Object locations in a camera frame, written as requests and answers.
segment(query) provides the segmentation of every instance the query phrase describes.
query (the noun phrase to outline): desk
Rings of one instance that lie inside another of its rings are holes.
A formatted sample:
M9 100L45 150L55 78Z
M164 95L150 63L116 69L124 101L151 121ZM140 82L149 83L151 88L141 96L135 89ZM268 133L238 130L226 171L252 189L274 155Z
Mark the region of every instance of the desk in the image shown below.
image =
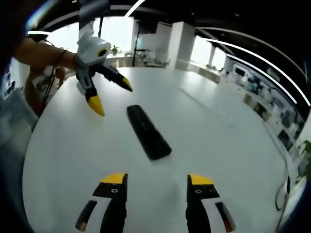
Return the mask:
M192 172L214 180L239 232L272 232L285 165L257 114L194 72L119 71L133 93L100 75L93 79L105 117L88 107L72 77L39 119L23 172L25 209L34 231L75 232L101 178L124 171L129 174L125 233L187 233L186 184ZM144 108L170 144L169 157L149 161L126 116L132 104Z

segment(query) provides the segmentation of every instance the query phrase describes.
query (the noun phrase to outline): ceiling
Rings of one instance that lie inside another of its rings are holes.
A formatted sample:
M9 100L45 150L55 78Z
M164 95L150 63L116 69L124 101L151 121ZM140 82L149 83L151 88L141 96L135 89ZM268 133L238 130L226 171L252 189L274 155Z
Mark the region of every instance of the ceiling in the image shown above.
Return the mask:
M304 62L311 60L307 2L299 3L292 0L192 0L183 4L176 4L176 2L146 0L137 11L134 11L132 16L141 20L157 20L166 23L185 21L200 29L197 34L202 37L210 38L212 35L221 41L250 50L283 70L311 101L311 86L306 83L304 75L279 52L257 40L242 35L206 29L211 27L230 29L263 40L290 57L305 72ZM111 10L105 12L105 15L123 16L135 3L136 0L111 0ZM61 1L50 11L47 17L42 19L40 25L46 25L47 22L51 21L51 18L57 18L77 10L79 10L79 2ZM235 56L262 70L267 70L267 64L260 59L244 51L235 48L230 49ZM281 85L297 100L297 108L306 118L310 111L306 101L284 76L279 74L279 77L281 78Z

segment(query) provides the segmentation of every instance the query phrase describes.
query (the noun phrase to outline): round white table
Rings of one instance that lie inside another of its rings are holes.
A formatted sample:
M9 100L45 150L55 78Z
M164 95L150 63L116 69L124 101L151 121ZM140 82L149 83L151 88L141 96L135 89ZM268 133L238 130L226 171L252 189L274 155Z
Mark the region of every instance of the round white table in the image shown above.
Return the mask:
M105 117L88 107L71 77L39 119L23 171L24 204L34 231L76 232L75 222L100 180L126 172L125 233L187 233L190 173L214 180L237 232L272 232L285 165L262 119L239 97L194 72L119 71L133 93L101 75L93 79ZM169 143L170 156L148 159L127 118L126 107L134 104Z

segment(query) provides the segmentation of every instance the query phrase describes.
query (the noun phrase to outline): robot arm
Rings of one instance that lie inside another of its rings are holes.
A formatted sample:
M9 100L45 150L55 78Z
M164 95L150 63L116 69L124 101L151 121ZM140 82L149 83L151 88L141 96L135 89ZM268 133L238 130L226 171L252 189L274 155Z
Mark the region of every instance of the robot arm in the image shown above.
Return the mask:
M93 37L91 33L85 33L78 41L78 52L76 54L77 73L80 89L86 97L91 109L104 116L104 109L97 95L97 90L92 81L90 73L101 73L109 81L113 81L120 87L132 91L130 82L115 68L107 67L104 62L110 52L111 44L99 37Z

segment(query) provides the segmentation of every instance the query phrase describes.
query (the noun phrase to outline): window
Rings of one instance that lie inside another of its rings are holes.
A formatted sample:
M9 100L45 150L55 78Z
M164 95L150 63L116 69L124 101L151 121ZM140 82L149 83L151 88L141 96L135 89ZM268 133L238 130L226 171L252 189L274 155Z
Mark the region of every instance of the window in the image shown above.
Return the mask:
M212 44L200 36L196 36L191 53L191 60L204 65L208 64Z
M225 65L225 52L219 48L215 49L212 66L216 67L216 69L221 70Z
M94 35L98 35L100 19L94 21ZM101 38L119 47L119 51L131 50L134 19L132 17L104 17Z
M64 49L74 53L78 51L78 39L79 23L73 23L57 29L47 37L47 40L56 47L63 47Z

